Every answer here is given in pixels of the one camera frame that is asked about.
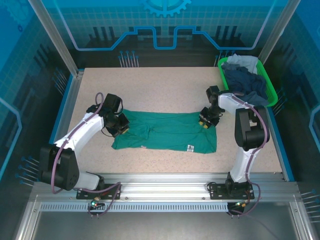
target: green t-shirt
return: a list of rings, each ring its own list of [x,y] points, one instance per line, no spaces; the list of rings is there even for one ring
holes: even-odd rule
[[[112,147],[168,149],[202,154],[217,150],[216,128],[204,128],[199,112],[157,113],[123,110],[129,130],[118,135]]]

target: beige table surface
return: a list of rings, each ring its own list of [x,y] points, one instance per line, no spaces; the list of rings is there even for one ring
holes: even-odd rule
[[[158,113],[193,113],[209,107],[206,89],[223,84],[217,67],[86,68],[69,130],[95,103],[97,92],[118,95],[125,109]],[[126,148],[114,150],[112,137],[98,132],[77,158],[92,173],[226,173],[234,165],[235,118],[224,113],[216,127],[217,151],[210,154]],[[257,156],[253,172],[281,172],[273,140]]]

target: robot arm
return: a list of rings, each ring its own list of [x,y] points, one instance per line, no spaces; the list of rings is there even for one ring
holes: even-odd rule
[[[211,86],[206,90],[206,94],[211,106],[205,107],[199,116],[199,123],[205,128],[216,126],[222,116],[221,113],[225,111],[235,115],[234,138],[238,149],[235,165],[226,180],[228,193],[231,194],[235,188],[240,189],[241,185],[248,188],[247,177],[250,177],[253,162],[260,151],[257,148],[263,144],[265,139],[263,124],[267,131],[267,142],[270,139],[267,112],[263,106],[251,106],[263,119],[262,123],[249,105],[238,99],[235,93],[219,91],[217,86]]]
[[[117,112],[120,103],[122,105],[120,97],[108,94],[96,114],[99,105],[92,105],[80,123],[68,134],[54,144],[43,146],[40,150],[39,180],[51,184],[54,161],[58,151],[63,147],[55,169],[54,186],[65,190],[103,188],[104,181],[100,176],[79,171],[77,157],[87,142],[103,128],[106,128],[113,137],[129,129],[129,121],[121,113],[122,110]]]

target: plastic basket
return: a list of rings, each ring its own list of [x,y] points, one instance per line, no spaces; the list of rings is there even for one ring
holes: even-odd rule
[[[227,81],[226,81],[226,78],[225,78],[225,74],[224,74],[224,71],[222,70],[221,68],[221,64],[226,62],[228,60],[227,57],[224,57],[224,58],[221,58],[218,62],[218,68],[220,70],[220,73],[221,73],[221,78],[222,78],[222,81],[223,81],[223,85],[225,87],[226,90],[229,90],[229,87],[228,87],[228,84],[227,84]],[[258,63],[256,65],[256,69],[257,69],[257,74],[260,75],[260,76],[263,76],[264,79],[265,79],[265,82],[266,82],[266,95],[268,97],[268,102],[269,102],[269,105],[267,107],[271,107],[273,105],[275,105],[278,101],[278,95],[275,91],[275,88],[274,86],[272,85],[271,81],[270,81],[270,78],[264,68],[264,66],[262,65],[262,62],[260,60],[258,60]]]

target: blue wall panel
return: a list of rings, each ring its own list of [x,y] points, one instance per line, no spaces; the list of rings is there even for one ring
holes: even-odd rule
[[[302,0],[265,68],[278,91],[273,108],[294,178],[320,191],[320,2]]]
[[[55,85],[69,73],[27,0],[0,0],[0,31],[0,238],[13,239],[37,179],[31,168],[35,179],[20,178],[21,159],[49,141],[63,97]]]

